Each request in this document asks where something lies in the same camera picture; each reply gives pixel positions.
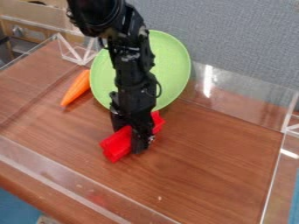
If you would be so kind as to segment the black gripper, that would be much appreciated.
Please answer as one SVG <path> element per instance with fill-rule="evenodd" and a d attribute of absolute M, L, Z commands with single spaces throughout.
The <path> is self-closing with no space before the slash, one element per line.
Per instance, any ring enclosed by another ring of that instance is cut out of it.
<path fill-rule="evenodd" d="M 110 114 L 114 131 L 133 127 L 131 148 L 141 154 L 155 139 L 153 109 L 157 105 L 157 87 L 161 85 L 150 73 L 143 80 L 129 86 L 117 82 L 118 91 L 110 93 Z"/>

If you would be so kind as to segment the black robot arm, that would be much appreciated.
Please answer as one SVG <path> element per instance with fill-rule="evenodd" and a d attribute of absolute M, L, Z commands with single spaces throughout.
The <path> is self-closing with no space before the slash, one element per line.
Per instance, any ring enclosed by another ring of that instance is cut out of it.
<path fill-rule="evenodd" d="M 70 21 L 109 50 L 117 71 L 117 90 L 110 93 L 113 126 L 115 130 L 127 125 L 133 128 L 131 147 L 139 154 L 155 140 L 151 112 L 163 93 L 151 73 L 155 55 L 145 19 L 126 0 L 67 0 L 67 3 Z"/>

